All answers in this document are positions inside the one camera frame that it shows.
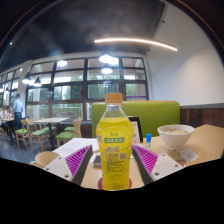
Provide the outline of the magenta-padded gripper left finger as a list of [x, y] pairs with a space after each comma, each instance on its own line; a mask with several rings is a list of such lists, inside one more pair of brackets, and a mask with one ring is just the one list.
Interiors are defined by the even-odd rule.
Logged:
[[67, 157], [58, 156], [44, 170], [80, 185], [92, 155], [92, 146], [87, 145]]

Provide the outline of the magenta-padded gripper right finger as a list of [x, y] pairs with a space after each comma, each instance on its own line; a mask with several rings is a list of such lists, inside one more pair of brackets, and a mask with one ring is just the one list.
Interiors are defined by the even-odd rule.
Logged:
[[183, 166], [169, 155], [165, 153], [157, 155], [138, 145], [132, 146], [132, 154], [145, 185], [183, 169]]

